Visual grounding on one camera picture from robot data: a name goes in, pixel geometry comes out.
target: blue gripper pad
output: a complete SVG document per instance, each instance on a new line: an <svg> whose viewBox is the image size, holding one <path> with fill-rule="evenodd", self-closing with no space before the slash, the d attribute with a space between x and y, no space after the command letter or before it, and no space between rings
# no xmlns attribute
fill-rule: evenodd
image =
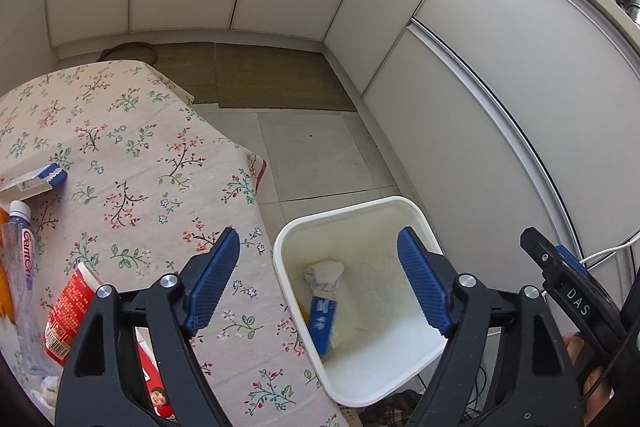
<svg viewBox="0 0 640 427"><path fill-rule="evenodd" d="M410 227L400 231L396 245L400 264L427 322L447 336L454 326L449 314L449 296L423 254L426 248Z"/></svg>
<svg viewBox="0 0 640 427"><path fill-rule="evenodd" d="M209 325L229 277L238 263L240 255L238 232L230 229L222 243L220 245L216 243L212 248L217 249L216 253L190 292L187 314L182 322L182 326L190 332L191 336Z"/></svg>
<svg viewBox="0 0 640 427"><path fill-rule="evenodd" d="M566 247L564 247L563 245L558 245L556 247L556 250L558 250L560 252L560 255L564 257L564 260L567 262L567 264L574 268L580 275L583 275L585 277L589 276L589 272L587 272L587 269L582 266L573 255L571 255L571 252L568 251Z"/></svg>

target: floral tablecloth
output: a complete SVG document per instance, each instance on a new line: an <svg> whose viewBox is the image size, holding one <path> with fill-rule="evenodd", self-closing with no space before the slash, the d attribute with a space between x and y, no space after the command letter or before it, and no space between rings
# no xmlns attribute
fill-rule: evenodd
<svg viewBox="0 0 640 427"><path fill-rule="evenodd" d="M62 188L28 200L38 239L33 319L79 261L119 291L182 269L233 226L241 256L194 352L235 426L337 427L287 311L255 199L266 163L210 126L153 68L99 62L36 78L0 98L0 184L57 162ZM9 365L14 328L0 325ZM36 386L14 371L22 386Z"/></svg>

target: trash bin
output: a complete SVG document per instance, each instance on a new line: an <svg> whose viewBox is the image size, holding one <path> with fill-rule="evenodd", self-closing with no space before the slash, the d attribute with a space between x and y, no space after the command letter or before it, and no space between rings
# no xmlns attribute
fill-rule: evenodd
<svg viewBox="0 0 640 427"><path fill-rule="evenodd" d="M276 238L273 262L291 317L313 369L338 403L364 407L415 376L446 344L427 324L398 261L396 238L414 228L428 250L442 253L420 209L399 196L300 217ZM297 303L312 293L306 266L323 259L344 263L338 280L334 349L321 360Z"/></svg>

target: barcode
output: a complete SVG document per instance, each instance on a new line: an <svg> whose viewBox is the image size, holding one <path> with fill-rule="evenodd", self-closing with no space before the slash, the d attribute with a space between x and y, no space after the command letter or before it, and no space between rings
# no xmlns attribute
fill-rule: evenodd
<svg viewBox="0 0 640 427"><path fill-rule="evenodd" d="M47 349L49 349L50 352L52 352L60 360L64 359L69 353L69 348L54 336L53 331L51 331L51 328L48 324L44 330L44 335L46 339L45 344L47 346Z"/></svg>

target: white cable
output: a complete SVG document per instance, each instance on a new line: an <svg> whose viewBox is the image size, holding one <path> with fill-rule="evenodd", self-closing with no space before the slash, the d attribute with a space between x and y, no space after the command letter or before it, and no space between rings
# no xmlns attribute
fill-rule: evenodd
<svg viewBox="0 0 640 427"><path fill-rule="evenodd" d="M625 243L624 245L620 245L619 247L607 248L606 250L600 250L599 252L592 253L591 255L585 257L584 259L582 259L580 261L580 264L582 264L584 266L589 261L592 261L593 259L600 258L603 255L606 255L607 253L613 253L613 252L617 252L618 250L624 250L625 248L630 247L632 244L634 244L636 241L638 241L638 239L640 239L640 233L638 235L636 235L636 237L631 238L631 240L628 241L627 243Z"/></svg>

